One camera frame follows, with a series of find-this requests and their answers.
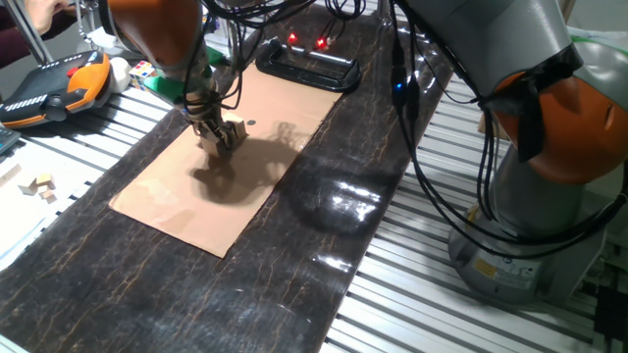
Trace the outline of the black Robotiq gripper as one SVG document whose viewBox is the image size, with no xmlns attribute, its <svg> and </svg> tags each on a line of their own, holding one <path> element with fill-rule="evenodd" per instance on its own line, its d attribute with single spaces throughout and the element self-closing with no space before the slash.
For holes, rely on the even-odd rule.
<svg viewBox="0 0 628 353">
<path fill-rule="evenodd" d="M 217 147 L 221 158 L 229 157 L 240 145 L 241 122 L 223 121 L 221 103 L 211 96 L 185 97 L 185 115 L 202 145 Z"/>
</svg>

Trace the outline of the person hand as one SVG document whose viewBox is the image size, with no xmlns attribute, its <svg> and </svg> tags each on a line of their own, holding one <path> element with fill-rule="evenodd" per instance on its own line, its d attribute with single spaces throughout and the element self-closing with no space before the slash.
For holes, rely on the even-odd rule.
<svg viewBox="0 0 628 353">
<path fill-rule="evenodd" d="M 25 0 L 25 9 L 39 34 L 45 34 L 52 26 L 53 17 L 70 7 L 67 0 Z"/>
</svg>

